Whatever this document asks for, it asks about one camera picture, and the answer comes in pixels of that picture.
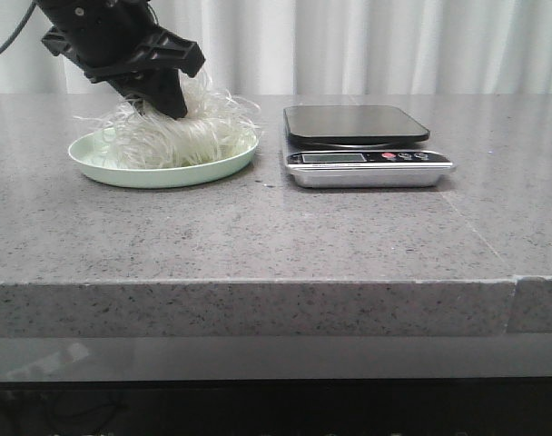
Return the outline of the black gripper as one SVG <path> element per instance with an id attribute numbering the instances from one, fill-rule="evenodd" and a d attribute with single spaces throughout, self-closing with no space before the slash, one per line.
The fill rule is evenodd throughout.
<path id="1" fill-rule="evenodd" d="M 194 41 L 156 25 L 148 1 L 36 1 L 52 27 L 42 43 L 93 82 L 110 79 L 134 109 L 172 119 L 188 110 L 176 70 L 195 77 L 205 63 Z"/>

